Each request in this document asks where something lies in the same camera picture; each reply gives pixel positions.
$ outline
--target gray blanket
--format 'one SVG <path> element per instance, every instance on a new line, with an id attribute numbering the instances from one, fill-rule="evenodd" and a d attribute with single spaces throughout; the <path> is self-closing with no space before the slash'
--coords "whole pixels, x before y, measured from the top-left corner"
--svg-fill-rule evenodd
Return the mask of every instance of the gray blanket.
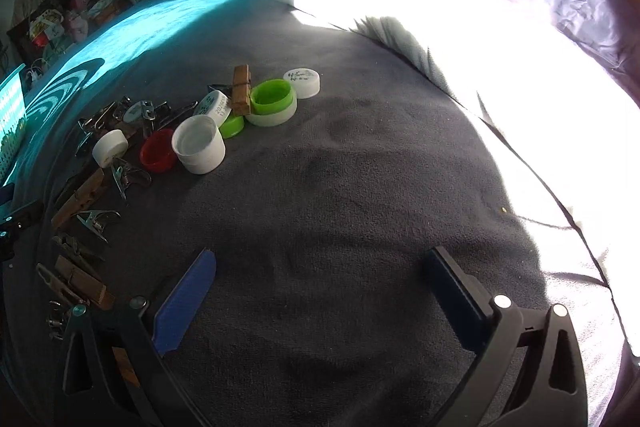
<path id="1" fill-rule="evenodd" d="M 180 14 L 190 23 L 176 28 L 175 13 L 157 10 L 170 1 L 180 0 L 149 0 L 137 7 L 138 26 L 130 17 L 113 27 L 128 24 L 123 35 L 139 31 L 141 42 L 165 28 L 170 39 L 136 53 L 123 45 L 129 61 L 118 63 L 107 31 L 52 73 L 81 65 L 31 103 L 33 119 L 49 120 L 30 129 L 15 205 L 44 197 L 49 222 L 55 193 L 81 166 L 75 121 L 123 94 L 179 105 L 230 81 L 242 63 L 254 82 L 295 67 L 321 73 L 321 92 L 290 121 L 247 125 L 212 173 L 178 164 L 151 188 L 133 187 L 129 206 L 108 192 L 94 208 L 123 215 L 106 230 L 108 247 L 71 229 L 106 257 L 100 272 L 118 299 L 149 295 L 200 245 L 216 253 L 216 280 L 166 356 L 214 425 L 424 425 L 472 360 L 421 276 L 420 256 L 435 245 L 491 293 L 569 308 L 590 423 L 600 422 L 623 344 L 610 291 L 551 195 L 481 121 L 402 57 L 303 25 L 284 4 L 213 3 Z M 3 266 L 4 368 L 49 424 L 59 348 L 47 338 L 52 295 L 34 265 L 54 263 L 50 232 L 28 230 Z"/>

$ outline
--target silver screw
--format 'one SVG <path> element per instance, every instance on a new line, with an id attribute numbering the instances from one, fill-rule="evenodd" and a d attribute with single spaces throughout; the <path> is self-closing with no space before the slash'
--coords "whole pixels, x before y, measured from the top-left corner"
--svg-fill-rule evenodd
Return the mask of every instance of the silver screw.
<path id="1" fill-rule="evenodd" d="M 81 317 L 86 312 L 86 306 L 84 304 L 76 304 L 71 312 L 74 316 Z"/>
<path id="2" fill-rule="evenodd" d="M 146 299 L 142 295 L 138 295 L 137 297 L 133 297 L 129 301 L 129 306 L 134 310 L 141 310 L 146 306 Z"/>
<path id="3" fill-rule="evenodd" d="M 495 305 L 498 308 L 507 309 L 511 306 L 511 299 L 507 297 L 507 295 L 496 295 L 494 297 Z"/>
<path id="4" fill-rule="evenodd" d="M 566 317 L 566 314 L 568 313 L 568 311 L 564 306 L 562 306 L 562 304 L 554 304 L 554 313 L 558 317 Z"/>

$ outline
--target metal rivet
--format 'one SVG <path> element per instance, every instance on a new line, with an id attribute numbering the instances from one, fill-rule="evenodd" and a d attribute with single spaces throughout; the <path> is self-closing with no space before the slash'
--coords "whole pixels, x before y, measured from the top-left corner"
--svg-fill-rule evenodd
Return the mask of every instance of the metal rivet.
<path id="1" fill-rule="evenodd" d="M 146 299 L 142 295 L 133 297 L 129 301 L 129 306 L 135 310 L 141 310 L 146 306 Z"/>
<path id="2" fill-rule="evenodd" d="M 562 306 L 562 304 L 554 304 L 554 313 L 558 317 L 566 317 L 568 311 L 564 306 Z"/>
<path id="3" fill-rule="evenodd" d="M 508 298 L 507 295 L 496 295 L 494 297 L 494 302 L 498 308 L 507 309 L 511 306 L 511 299 Z"/>
<path id="4" fill-rule="evenodd" d="M 71 312 L 76 317 L 81 317 L 86 312 L 86 306 L 84 304 L 76 304 Z"/>

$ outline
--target blue gripper pad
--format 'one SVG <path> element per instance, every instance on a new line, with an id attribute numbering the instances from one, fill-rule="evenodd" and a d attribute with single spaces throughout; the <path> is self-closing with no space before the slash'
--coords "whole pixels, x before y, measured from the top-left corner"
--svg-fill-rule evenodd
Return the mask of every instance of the blue gripper pad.
<path id="1" fill-rule="evenodd" d="M 152 340 L 161 357 L 180 346 L 215 275 L 216 256 L 202 250 L 156 312 Z"/>

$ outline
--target white blanket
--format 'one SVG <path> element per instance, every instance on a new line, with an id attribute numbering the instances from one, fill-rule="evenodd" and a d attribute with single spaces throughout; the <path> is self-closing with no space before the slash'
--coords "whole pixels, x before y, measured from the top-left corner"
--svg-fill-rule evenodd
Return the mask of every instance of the white blanket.
<path id="1" fill-rule="evenodd" d="M 495 126 L 571 212 L 640 355 L 640 111 L 544 11 L 507 0 L 278 1 L 383 42 Z"/>

